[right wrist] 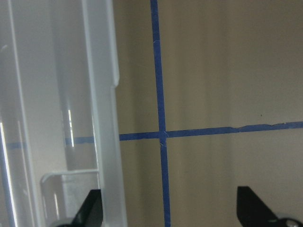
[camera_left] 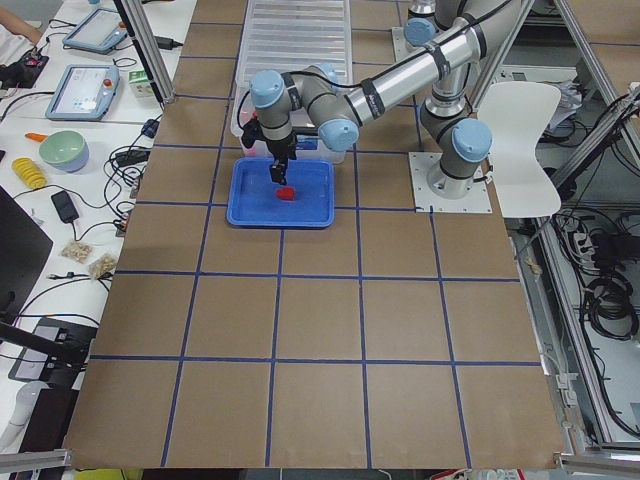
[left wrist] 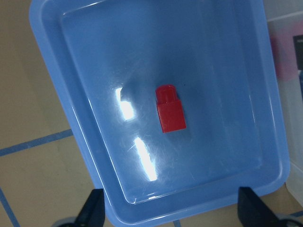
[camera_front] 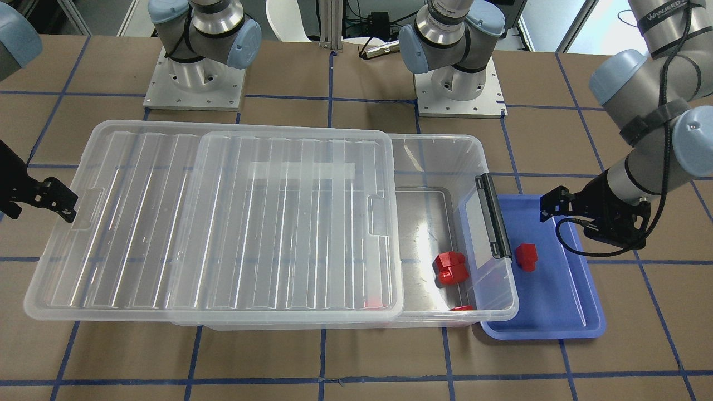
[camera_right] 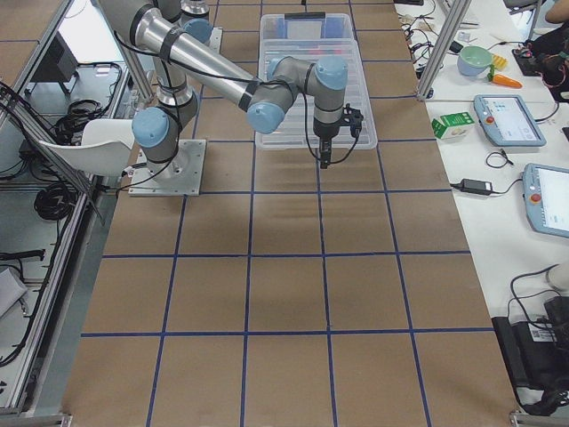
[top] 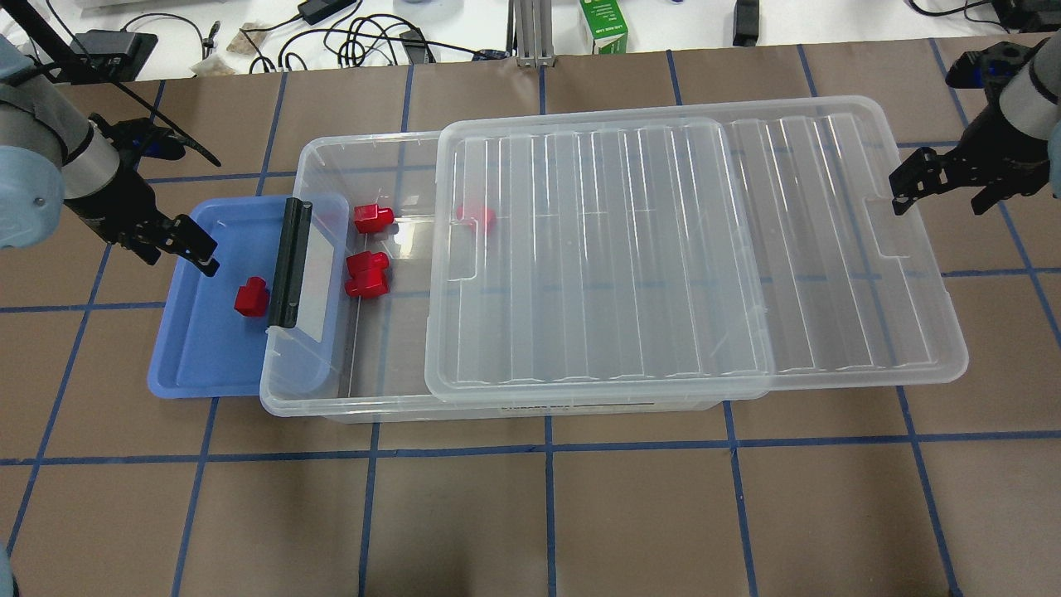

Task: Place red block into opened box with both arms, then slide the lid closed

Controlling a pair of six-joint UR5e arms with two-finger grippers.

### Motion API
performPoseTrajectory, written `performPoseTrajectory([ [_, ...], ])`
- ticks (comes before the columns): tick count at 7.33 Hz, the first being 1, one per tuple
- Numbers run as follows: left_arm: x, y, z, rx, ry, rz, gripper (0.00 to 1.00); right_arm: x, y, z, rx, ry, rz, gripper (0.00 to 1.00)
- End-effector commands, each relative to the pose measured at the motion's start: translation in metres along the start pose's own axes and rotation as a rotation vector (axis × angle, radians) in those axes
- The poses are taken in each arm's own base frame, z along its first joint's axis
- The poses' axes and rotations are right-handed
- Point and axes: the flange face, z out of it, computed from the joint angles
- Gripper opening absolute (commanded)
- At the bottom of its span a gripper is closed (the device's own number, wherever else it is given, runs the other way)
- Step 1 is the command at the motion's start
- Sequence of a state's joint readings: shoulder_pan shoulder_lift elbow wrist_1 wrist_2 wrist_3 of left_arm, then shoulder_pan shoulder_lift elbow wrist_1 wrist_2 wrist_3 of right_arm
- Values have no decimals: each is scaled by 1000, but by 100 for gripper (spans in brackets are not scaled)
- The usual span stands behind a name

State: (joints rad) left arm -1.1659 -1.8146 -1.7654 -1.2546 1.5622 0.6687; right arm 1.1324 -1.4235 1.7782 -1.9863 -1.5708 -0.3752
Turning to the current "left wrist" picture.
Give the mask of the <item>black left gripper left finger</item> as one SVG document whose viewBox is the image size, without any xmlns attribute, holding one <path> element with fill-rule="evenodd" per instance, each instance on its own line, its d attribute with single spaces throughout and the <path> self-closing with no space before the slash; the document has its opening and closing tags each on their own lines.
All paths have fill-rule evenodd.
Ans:
<svg viewBox="0 0 303 227">
<path fill-rule="evenodd" d="M 105 200 L 103 189 L 94 189 L 75 219 L 77 227 L 103 227 L 105 223 Z"/>
</svg>

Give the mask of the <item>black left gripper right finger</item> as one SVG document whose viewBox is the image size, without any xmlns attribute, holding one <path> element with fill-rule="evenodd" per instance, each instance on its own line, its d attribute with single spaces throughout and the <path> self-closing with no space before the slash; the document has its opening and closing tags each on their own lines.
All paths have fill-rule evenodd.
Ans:
<svg viewBox="0 0 303 227">
<path fill-rule="evenodd" d="M 237 214 L 243 227 L 285 227 L 250 187 L 238 189 Z"/>
</svg>

